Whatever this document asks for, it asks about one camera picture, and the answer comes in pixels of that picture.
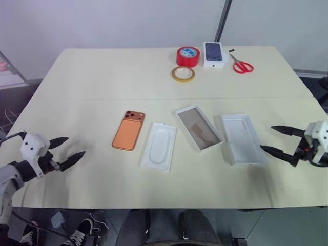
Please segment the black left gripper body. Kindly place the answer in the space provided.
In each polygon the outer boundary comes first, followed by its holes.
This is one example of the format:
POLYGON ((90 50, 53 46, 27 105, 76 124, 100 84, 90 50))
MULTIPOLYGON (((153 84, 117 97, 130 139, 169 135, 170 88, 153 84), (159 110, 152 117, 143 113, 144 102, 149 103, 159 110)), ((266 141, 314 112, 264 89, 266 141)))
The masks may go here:
POLYGON ((62 166, 59 162, 55 162, 53 160, 53 154, 50 151, 47 151, 44 156, 41 156, 38 159, 38 165, 42 170, 44 175, 52 172, 52 171, 61 171, 63 172, 62 166))

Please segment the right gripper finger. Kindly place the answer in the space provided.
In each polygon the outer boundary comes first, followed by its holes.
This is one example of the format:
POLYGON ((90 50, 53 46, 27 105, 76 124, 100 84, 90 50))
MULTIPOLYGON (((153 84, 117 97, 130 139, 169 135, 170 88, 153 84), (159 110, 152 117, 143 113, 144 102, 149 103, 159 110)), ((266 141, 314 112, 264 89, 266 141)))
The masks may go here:
POLYGON ((304 133, 305 133, 305 130, 289 127, 289 126, 271 126, 271 128, 279 133, 289 136, 304 137, 304 133))
POLYGON ((260 145, 260 147, 268 154, 272 155, 275 158, 288 162, 293 167, 296 167, 298 164, 298 159, 295 156, 286 154, 280 149, 263 145, 260 145))

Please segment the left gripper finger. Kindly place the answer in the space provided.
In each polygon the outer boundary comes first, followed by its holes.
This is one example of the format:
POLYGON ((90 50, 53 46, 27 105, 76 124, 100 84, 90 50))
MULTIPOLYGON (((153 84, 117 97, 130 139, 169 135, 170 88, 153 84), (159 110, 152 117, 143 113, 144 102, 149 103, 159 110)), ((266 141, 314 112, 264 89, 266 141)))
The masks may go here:
POLYGON ((65 171, 75 165, 85 154, 85 151, 70 156, 66 161, 59 164, 60 170, 65 171))
POLYGON ((67 141, 68 137, 58 137, 49 141, 49 149, 54 149, 62 145, 65 141, 67 141))

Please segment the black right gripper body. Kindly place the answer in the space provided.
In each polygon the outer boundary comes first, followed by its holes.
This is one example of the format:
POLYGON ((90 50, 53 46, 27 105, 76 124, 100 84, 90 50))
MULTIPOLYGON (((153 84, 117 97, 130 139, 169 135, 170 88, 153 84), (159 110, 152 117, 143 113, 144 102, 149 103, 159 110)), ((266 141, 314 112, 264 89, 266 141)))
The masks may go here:
POLYGON ((301 138, 299 145, 296 148, 294 156, 299 160, 312 161, 317 152, 317 140, 313 139, 308 143, 305 137, 301 138))

